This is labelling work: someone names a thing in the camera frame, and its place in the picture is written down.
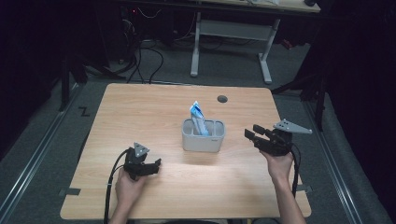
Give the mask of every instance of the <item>electrical cable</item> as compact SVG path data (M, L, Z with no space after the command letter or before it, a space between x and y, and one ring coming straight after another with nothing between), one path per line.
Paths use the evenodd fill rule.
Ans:
M147 16L147 15L142 11L142 9L140 9L140 7L139 7L138 9L139 9L140 13L142 14L142 16L144 16L144 17L146 17L146 18L148 18L148 19L154 19L154 18L156 18L156 17L158 16L158 13L160 13L160 12L162 11L162 9L160 9L160 10L157 11L157 13L155 13L154 16Z
M152 83L152 79L153 79L153 77L154 77L154 75L160 70L160 68L163 66L163 55L159 52L159 51L157 51L157 50L155 50L155 49L147 49L147 48L140 48L140 46L139 46L139 62L138 62L138 64L137 64L137 66L136 66L136 69L132 72L132 74L129 76L129 78L128 78L128 80L127 80L127 83L129 83L130 81L131 81L131 79L132 79L132 77L134 76L134 73L137 71L137 73L139 74L139 76L140 76L140 79L141 79L141 81L142 81L142 84L144 84L145 82L146 82L146 80L145 79L143 79L143 76L142 76L142 74L140 73L140 63L141 63L141 61L142 61L142 53L141 53L141 50L150 50L150 51L153 51L153 52L156 52L158 55L160 55L160 57L161 57L161 63L160 63L160 65L158 66L158 68L150 75L150 77L149 77L149 80L148 80L148 84L151 84Z
M138 49L139 49L139 61L138 61L137 65L136 65L136 69L135 69L135 70L132 72L132 74L129 76L129 78L128 78L128 80L126 81L126 83L129 83L129 82L131 81L131 79L132 79L132 77L134 76L134 73L135 73L136 71L137 71L137 72L139 73L139 75L140 75L140 79L141 79L141 81L142 81L142 84L145 83L145 80L143 79L143 77L142 77L142 75L140 74L140 71L139 71L140 62L142 61L142 52L141 52L140 46L141 46L141 42L140 42L139 47L138 47Z
M154 42L154 44L150 47L144 47L143 49L153 49L154 47L157 46L157 40L155 39L148 39L148 40L143 40L143 42Z
M107 182L107 190L106 190L106 203L105 203L105 215L104 215L104 219L103 219L103 223L107 224L108 223L108 209L109 209L109 205L110 205L110 194L111 194L111 186L112 186L112 182L113 182L113 175L114 173L116 173L116 171L121 168L122 166L117 167L117 164L119 163L119 160L121 159L121 157L123 155L125 155L127 152L129 151L129 148L124 150L119 157L117 158L116 162L114 163L113 169L111 169L111 174L110 177L108 178L108 182Z
M248 40L245 40L243 43L238 43L237 41L231 41L231 40L235 40L235 38L226 38L224 40L224 43L230 44L230 45L245 46L245 45L249 44L250 42L258 42L259 41L259 40L254 40L254 39L248 39Z
M134 25L129 21L129 20L126 20L126 19L122 19L122 21L123 22L126 22L127 24L128 24L128 26L126 27L126 28L124 28L124 36L125 36L125 38L126 38L126 48L127 48L127 50L126 50L126 58L129 58L129 55L130 55L130 52L131 52L131 50L133 50L134 49L134 47L135 47L135 44L131 44L131 43L134 43L134 37L136 36L136 35L134 35ZM132 27L132 38L131 38L131 41L130 41L130 37L129 37L129 33L130 33L130 31L131 31L131 27ZM113 74L116 74L116 75L119 75L119 74L121 74L121 73L124 73L124 72L127 72L128 70L130 70L130 69L132 69L134 66L135 66L135 63L136 63L136 57L134 56L134 54L131 56L131 59L130 59L130 61L129 61L129 63L125 66L125 67L123 67L123 68L121 68L121 69L119 69L119 70L117 70L117 71L114 71L114 72L112 72ZM89 74L92 74L92 75L94 75L94 76L102 76L103 75L103 73L101 73L101 72L97 72L97 71L94 71L94 70L91 70L90 68L88 68L88 67L85 67L85 71L87 72L87 73L89 73Z
M294 153L293 150L291 150L291 155L293 156L294 159L294 178L293 178L293 183L291 184L291 192L293 193L294 198L296 197L296 191L297 191L297 185L298 185L298 174L300 171L300 164L301 164L301 152L300 149L293 143L292 144L298 152L298 160L296 157L296 154Z
M178 40L190 38L190 37L193 36L193 35L190 35L190 32L191 32L191 30L192 30L192 27L194 26L194 21L195 21L196 14L197 14L197 13L195 12L195 13L194 13L194 16L192 17L192 22L191 22L191 26L190 26L189 31L188 31L184 36L182 36L182 37L179 38L179 39L175 39L174 41L178 41Z
M147 50L151 50L151 51L153 51L153 52L156 52L156 53L158 53L158 54L161 56L161 63L160 63L160 66L158 66L158 68L157 68L157 69L151 74L151 76L149 77L148 84L151 84L152 78L153 78L154 75L158 72L158 70L160 70L160 68L163 66L163 55L162 55L159 51L157 51L157 50L155 50L155 49L147 49Z
M195 44L195 42L194 42L193 40L190 41L190 42L188 42L188 44L180 44L180 42L182 42L182 41L187 42L186 40L189 40L189 39L192 38L192 37L193 37L193 35L188 36L188 37L186 37L186 38L184 38L184 39L179 39L178 41L175 41L174 44L175 44L175 45L178 45L178 46L181 46L181 47L189 47L189 46L192 46L192 45Z
M215 46L214 48L212 48L212 49L211 49L211 48L205 48L205 47L202 46L201 44L200 44L200 48L202 48L202 49L208 49L208 50L218 49L219 47L221 47L221 46L223 45L224 38L220 38L219 40L220 40L219 44L218 44L217 46Z

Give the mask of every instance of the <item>small bin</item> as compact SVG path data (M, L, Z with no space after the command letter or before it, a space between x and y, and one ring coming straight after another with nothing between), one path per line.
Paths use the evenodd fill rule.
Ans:
M225 135L225 126L221 120L207 119L205 125L209 136L198 134L191 119L185 119L181 129L183 148L188 151L218 152Z

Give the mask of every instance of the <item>wooden table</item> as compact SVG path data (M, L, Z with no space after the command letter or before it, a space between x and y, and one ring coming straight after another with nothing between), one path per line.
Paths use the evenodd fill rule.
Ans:
M218 102L219 95L228 102ZM218 153L182 148L181 125L195 100L207 119L225 123ZM149 177L130 218L279 217L266 160L244 136L255 123L272 129L278 121L272 94L264 88L110 84L70 185L81 192L66 196L61 216L102 219L111 168L138 142L150 149L147 163L159 158L163 163ZM309 216L305 193L297 192L296 198ZM116 202L113 189L110 215Z

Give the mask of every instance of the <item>black device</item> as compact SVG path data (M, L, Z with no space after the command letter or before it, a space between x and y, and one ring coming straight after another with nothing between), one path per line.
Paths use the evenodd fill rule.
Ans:
M245 137L254 143L254 147L264 151L271 156L285 156L291 152L292 133L287 133L279 129L272 131L264 129L257 124L253 125L253 131L268 137L269 140L256 136L255 133L245 129Z
M128 149L124 150L114 163L113 169L111 170L111 174L107 182L105 216L103 220L105 224L108 223L108 209L110 204L113 175L119 168L123 167L124 170L132 178L132 180L137 180L139 176L158 174L158 171L160 170L161 159L156 160L154 163L145 164L144 161L148 155L148 152L148 148L143 147L138 143L134 143L134 147L129 147ZM125 154L125 163L122 166L117 167L119 160Z
M312 133L312 130L308 130L283 119L274 125L274 129L272 131L257 124L253 125L253 131L261 135L265 134L265 136L268 137L268 140L258 137L254 132L245 129L245 137L252 141L254 143L254 147L258 148L260 151L264 151L274 157L285 156L288 153L291 153L294 159L294 179L291 184L291 192L295 197L301 163L301 153L297 146L291 142L292 133ZM298 157L292 150L293 146L298 150Z
M161 165L161 159L154 163L145 164L148 149L135 143L134 148L130 147L125 156L123 168L128 172L132 180L136 180L138 176L158 174Z

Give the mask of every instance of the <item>metal rail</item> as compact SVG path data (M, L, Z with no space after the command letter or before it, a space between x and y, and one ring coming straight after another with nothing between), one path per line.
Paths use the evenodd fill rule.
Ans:
M341 175L340 170L338 169L334 157L332 156L332 152L330 151L330 147L327 144L326 138L323 132L319 131L317 128L317 124L314 119L315 116L314 108L312 107L311 104L309 104L309 102L303 102L303 106L305 112L309 115L308 117L310 118L312 127L314 127L313 128L314 133L317 135L318 140L321 144L323 156L325 158L326 165L329 169L330 177L332 178L332 182L334 183L334 187L338 193L338 197L340 198L341 204L343 205L344 210L346 211L346 216L349 220L349 223L354 223L354 224L363 223L361 220L361 215L359 214L359 211L355 206L355 203L353 202L353 198L352 195L350 194L349 188L347 187L347 184L344 181L344 178Z
M76 99L80 91L82 90L82 86L75 84L72 92L71 99L68 105L64 108L64 110L60 111L54 121L51 123L49 128L47 129L43 139L37 146L35 153L32 158L26 164L25 168L21 172L18 180L14 184L14 187L9 192L7 198L3 201L0 207L0 223L7 223L9 218L11 217L15 207L20 201L23 193L26 191L33 177L35 176L35 172L38 170L41 162L44 160L47 152L50 150L49 145L50 142L55 135L56 131L59 129L62 121L64 120L64 116L70 108L70 105L73 104L73 101Z

